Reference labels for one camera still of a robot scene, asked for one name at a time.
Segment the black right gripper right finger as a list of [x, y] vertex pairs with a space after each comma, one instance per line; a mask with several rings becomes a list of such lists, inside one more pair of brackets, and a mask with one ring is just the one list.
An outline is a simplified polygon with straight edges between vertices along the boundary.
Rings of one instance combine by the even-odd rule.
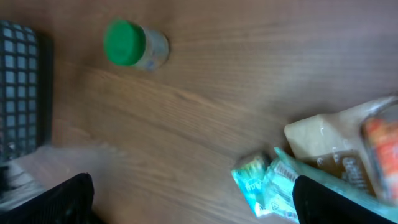
[[393, 224], [318, 182], [299, 176], [293, 201], [300, 224]]

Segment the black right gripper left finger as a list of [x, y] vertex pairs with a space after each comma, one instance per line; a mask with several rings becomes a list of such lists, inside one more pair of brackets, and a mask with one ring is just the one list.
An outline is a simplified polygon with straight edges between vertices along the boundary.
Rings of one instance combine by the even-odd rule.
[[1, 214], [1, 224], [87, 223], [94, 194], [91, 175], [80, 173]]

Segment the teal tissue pack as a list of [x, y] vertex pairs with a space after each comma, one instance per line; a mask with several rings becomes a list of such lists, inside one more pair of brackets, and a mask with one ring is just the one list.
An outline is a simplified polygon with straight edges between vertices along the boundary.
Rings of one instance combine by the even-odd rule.
[[347, 198], [349, 201], [397, 223], [396, 207], [390, 207], [378, 202], [376, 198], [351, 184], [290, 157], [278, 147], [275, 147], [274, 151], [277, 157], [268, 165], [262, 183], [262, 192], [267, 211], [294, 223], [299, 222], [299, 216], [293, 200], [293, 190], [296, 179], [302, 175]]

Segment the beige brown snack bag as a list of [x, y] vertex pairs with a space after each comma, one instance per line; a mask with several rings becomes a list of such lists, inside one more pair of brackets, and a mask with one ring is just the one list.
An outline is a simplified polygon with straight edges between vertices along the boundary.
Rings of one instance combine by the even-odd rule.
[[294, 156], [378, 198], [389, 197], [376, 158], [364, 136], [364, 122], [390, 106], [396, 96], [371, 100], [332, 114], [318, 114], [284, 128]]

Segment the green tissue pack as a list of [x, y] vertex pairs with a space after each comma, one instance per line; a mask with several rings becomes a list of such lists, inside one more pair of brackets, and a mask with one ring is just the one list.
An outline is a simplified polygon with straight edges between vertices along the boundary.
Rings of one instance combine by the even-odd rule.
[[269, 158], [264, 152], [252, 152], [238, 159], [231, 175], [257, 218], [266, 216], [263, 181], [269, 166]]

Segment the orange tissue pack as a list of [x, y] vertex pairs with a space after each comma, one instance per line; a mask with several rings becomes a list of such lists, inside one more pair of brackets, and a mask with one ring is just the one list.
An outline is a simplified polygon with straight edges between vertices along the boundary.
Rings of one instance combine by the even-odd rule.
[[397, 103], [369, 115], [362, 122], [361, 135], [380, 198], [397, 206]]

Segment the green lid jar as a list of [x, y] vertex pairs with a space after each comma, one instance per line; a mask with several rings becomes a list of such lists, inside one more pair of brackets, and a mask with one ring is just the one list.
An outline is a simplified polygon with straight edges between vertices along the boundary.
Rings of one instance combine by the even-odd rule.
[[115, 20], [104, 35], [104, 52], [115, 65], [153, 71], [163, 65], [170, 54], [166, 36], [126, 20]]

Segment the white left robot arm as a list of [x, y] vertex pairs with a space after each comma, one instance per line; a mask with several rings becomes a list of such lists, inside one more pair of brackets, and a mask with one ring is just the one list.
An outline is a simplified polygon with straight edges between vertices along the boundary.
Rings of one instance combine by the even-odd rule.
[[109, 145], [90, 147], [43, 146], [32, 154], [5, 162], [11, 187], [1, 207], [14, 208], [69, 178], [88, 173], [95, 190], [93, 208], [102, 216], [116, 206], [116, 184], [123, 177], [125, 153]]

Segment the black mesh basket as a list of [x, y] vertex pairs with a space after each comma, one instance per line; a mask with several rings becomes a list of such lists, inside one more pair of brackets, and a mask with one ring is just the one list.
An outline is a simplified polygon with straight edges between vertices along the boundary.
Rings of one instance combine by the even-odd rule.
[[51, 142], [53, 70], [50, 37], [1, 21], [1, 162]]

